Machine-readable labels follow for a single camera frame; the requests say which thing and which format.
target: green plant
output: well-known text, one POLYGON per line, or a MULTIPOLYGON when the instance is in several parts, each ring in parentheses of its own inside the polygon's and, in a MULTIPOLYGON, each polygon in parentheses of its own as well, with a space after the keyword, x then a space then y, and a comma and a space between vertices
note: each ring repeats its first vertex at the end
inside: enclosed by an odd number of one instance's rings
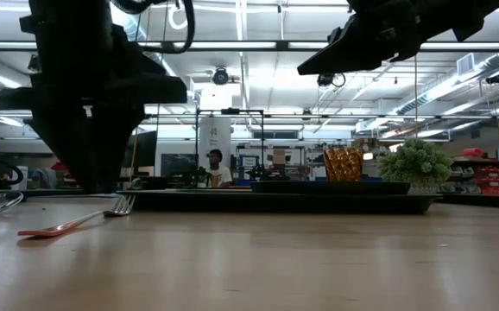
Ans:
POLYGON ((380 158, 380 176, 385 181, 413 184, 441 184, 451 173, 451 159, 432 143, 409 139, 397 152, 380 158))

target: wooden table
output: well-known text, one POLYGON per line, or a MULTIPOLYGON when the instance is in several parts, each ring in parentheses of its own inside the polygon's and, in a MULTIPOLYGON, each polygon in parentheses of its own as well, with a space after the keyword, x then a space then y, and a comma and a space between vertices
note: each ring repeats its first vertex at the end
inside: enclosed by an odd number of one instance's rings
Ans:
POLYGON ((58 225, 112 199, 0 214, 1 310, 499 310, 499 209, 427 215, 133 213, 58 225))

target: man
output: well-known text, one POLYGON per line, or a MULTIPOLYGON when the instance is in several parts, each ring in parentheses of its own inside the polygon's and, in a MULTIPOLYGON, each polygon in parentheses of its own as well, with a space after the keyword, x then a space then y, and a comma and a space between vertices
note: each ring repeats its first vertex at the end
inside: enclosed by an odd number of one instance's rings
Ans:
POLYGON ((223 161, 223 153, 219 149, 213 149, 207 154, 209 158, 209 168, 205 171, 211 176, 207 180, 206 185, 208 187, 228 187, 232 183, 231 171, 220 166, 220 162, 223 161))

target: table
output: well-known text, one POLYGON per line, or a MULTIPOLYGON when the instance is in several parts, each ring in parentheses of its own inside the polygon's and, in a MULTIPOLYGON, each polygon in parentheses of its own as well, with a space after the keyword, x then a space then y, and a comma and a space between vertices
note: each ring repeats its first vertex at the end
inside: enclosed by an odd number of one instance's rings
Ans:
POLYGON ((499 309, 499 209, 426 215, 156 213, 17 237, 114 199, 0 214, 0 310, 499 309))

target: fork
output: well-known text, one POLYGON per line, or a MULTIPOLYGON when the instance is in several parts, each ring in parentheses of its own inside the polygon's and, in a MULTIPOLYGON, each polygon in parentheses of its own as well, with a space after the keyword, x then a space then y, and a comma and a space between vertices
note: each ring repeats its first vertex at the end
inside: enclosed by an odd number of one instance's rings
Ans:
POLYGON ((127 216, 130 214, 130 211, 132 210, 132 206, 135 205, 135 196, 131 195, 128 197, 121 196, 119 200, 115 203, 114 207, 110 211, 104 211, 104 212, 94 212, 90 213, 88 215, 85 215, 81 218, 77 218, 75 220, 72 220, 70 222, 67 222, 62 225, 55 225, 46 229, 41 229, 41 230, 23 230, 17 232, 18 236, 33 236, 33 237, 45 237, 45 238, 51 238, 51 237, 57 237, 59 235, 71 232, 78 226, 84 224, 90 219, 93 219, 99 215, 104 215, 104 217, 122 217, 122 216, 127 216))

